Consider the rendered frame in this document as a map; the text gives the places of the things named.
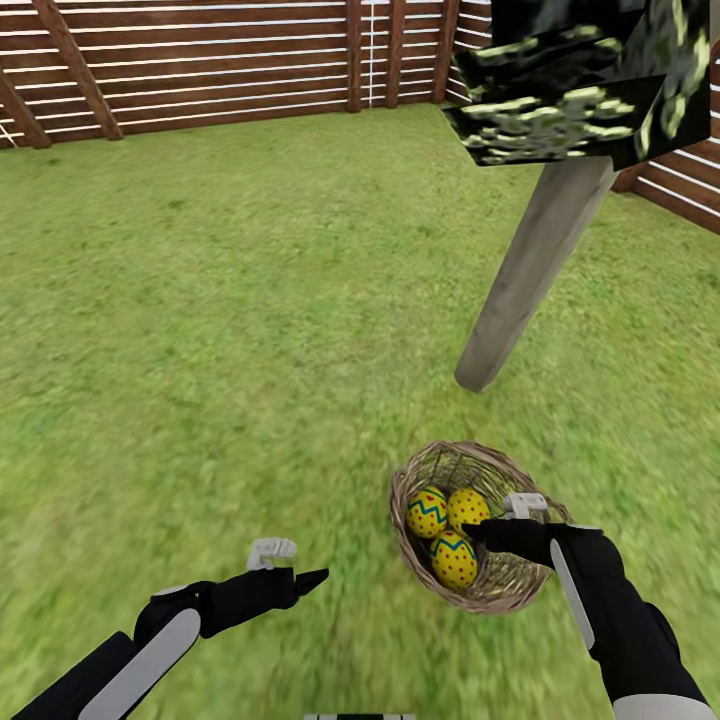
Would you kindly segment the wicker basket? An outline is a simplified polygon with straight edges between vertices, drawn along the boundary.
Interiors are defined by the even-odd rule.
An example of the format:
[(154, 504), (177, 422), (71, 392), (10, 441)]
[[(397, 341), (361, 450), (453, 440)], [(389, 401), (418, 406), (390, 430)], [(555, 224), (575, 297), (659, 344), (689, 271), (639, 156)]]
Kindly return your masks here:
[[(469, 587), (464, 588), (453, 588), (449, 585), (445, 585), (431, 570), (431, 561), (429, 559), (428, 551), (420, 545), (413, 546), (409, 538), (409, 530), (407, 528), (406, 521), (406, 502), (408, 498), (412, 498), (414, 492), (418, 488), (422, 488), (422, 482), (424, 482), (424, 476), (420, 478), (420, 464), (422, 464), (422, 458), (425, 458), (428, 452), (438, 452), (438, 460), (441, 459), (441, 452), (446, 448), (460, 448), (462, 454), (460, 454), (460, 460), (476, 461), (476, 458), (482, 458), (488, 462), (494, 462), (496, 466), (502, 466), (501, 469), (508, 468), (512, 472), (512, 476), (508, 478), (508, 481), (503, 480), (504, 484), (508, 482), (514, 483), (515, 481), (520, 484), (520, 488), (525, 493), (541, 493), (541, 490), (527, 471), (523, 471), (515, 459), (511, 459), (505, 455), (502, 451), (495, 451), (491, 447), (485, 447), (481, 443), (476, 441), (433, 441), (428, 445), (423, 445), (421, 449), (417, 451), (407, 461), (404, 469), (400, 467), (394, 472), (392, 478), (392, 489), (390, 494), (389, 509), (391, 510), (391, 523), (395, 527), (396, 540), (399, 544), (401, 557), (405, 560), (405, 563), (413, 569), (414, 574), (427, 586), (431, 591), (435, 591), (441, 599), (445, 599), (451, 607), (457, 609), (463, 609), (469, 613), (477, 613), (477, 615), (484, 615), (489, 617), (501, 617), (501, 615), (507, 615), (507, 613), (517, 612), (525, 607), (528, 607), (535, 601), (537, 593), (541, 590), (541, 587), (551, 578), (552, 569), (541, 563), (532, 561), (526, 561), (526, 559), (518, 558), (517, 555), (512, 553), (508, 554), (508, 557), (500, 558), (498, 560), (491, 559), (493, 554), (486, 548), (485, 541), (478, 542), (474, 539), (471, 540), (470, 544), (473, 547), (473, 551), (477, 553), (477, 574), (475, 580)], [(436, 466), (438, 466), (438, 460), (436, 458)], [(483, 462), (483, 461), (481, 461)], [(486, 466), (484, 464), (484, 466)], [(484, 468), (482, 466), (482, 468)], [(418, 468), (418, 474), (412, 474), (414, 468)], [(480, 470), (470, 470), (476, 476), (482, 476)], [(438, 478), (437, 474), (433, 474), (432, 480)], [(481, 474), (480, 474), (481, 473)], [(454, 474), (454, 472), (452, 472)], [(452, 475), (451, 474), (451, 475)], [(436, 484), (436, 488), (441, 488), (442, 492), (448, 492), (448, 483), (450, 480), (452, 484), (452, 476), (447, 476), (448, 481), (444, 484)], [(476, 478), (476, 477), (474, 477)], [(474, 482), (474, 478), (464, 478), (463, 483), (468, 482), (468, 486), (473, 488), (480, 488), (479, 483)], [(502, 481), (502, 482), (503, 482)], [(479, 490), (479, 489), (478, 489)], [(412, 495), (413, 494), (413, 495)], [(543, 495), (547, 502), (547, 507), (555, 507), (559, 512), (559, 515), (563, 518), (563, 523), (569, 522), (569, 516), (566, 512), (566, 507), (561, 503), (555, 503), (548, 495)], [(536, 518), (539, 521), (539, 525), (546, 525), (551, 523), (551, 512), (549, 509), (541, 509), (540, 513), (536, 514)], [(504, 576), (504, 581), (497, 577)], [(491, 592), (492, 591), (492, 592)], [(492, 596), (490, 596), (492, 594)]]

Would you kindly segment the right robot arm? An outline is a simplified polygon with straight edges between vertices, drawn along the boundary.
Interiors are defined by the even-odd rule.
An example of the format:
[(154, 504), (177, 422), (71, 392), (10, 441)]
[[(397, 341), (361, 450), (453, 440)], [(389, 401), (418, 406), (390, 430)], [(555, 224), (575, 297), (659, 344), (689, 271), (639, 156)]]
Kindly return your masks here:
[(555, 569), (601, 674), (617, 720), (717, 720), (681, 664), (662, 612), (624, 577), (616, 545), (598, 527), (575, 522), (539, 525), (542, 493), (508, 492), (502, 519), (462, 523), (493, 555), (512, 553)]

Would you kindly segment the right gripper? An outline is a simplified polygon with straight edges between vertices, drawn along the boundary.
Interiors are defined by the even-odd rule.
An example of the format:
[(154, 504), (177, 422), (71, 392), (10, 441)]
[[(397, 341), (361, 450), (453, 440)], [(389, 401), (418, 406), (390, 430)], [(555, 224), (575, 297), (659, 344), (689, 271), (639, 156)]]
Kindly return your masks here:
[(485, 541), (486, 548), (493, 555), (512, 553), (518, 558), (535, 562), (527, 549), (527, 533), (533, 525), (539, 525), (536, 517), (531, 519), (483, 520), (480, 524), (462, 523), (462, 529), (475, 541)]

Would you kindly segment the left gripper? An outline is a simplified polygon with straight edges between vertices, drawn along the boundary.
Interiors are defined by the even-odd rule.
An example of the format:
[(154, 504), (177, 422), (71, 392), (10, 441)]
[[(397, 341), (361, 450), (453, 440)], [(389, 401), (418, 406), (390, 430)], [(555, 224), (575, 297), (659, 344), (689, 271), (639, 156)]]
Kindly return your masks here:
[(256, 570), (236, 577), (239, 588), (241, 610), (237, 625), (258, 617), (272, 608), (290, 609), (299, 601), (301, 595), (307, 595), (329, 577), (328, 569), (296, 574), (294, 582), (293, 568), (275, 567), (272, 570)]

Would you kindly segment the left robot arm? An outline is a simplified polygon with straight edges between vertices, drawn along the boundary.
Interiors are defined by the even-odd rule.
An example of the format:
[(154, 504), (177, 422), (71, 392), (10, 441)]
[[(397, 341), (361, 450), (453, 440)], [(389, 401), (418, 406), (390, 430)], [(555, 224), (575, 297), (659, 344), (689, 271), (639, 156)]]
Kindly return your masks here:
[(9, 720), (125, 720), (197, 642), (272, 608), (290, 609), (329, 577), (328, 569), (296, 574), (268, 558), (293, 558), (290, 539), (255, 539), (248, 573), (199, 581), (150, 596), (133, 639), (115, 632)]

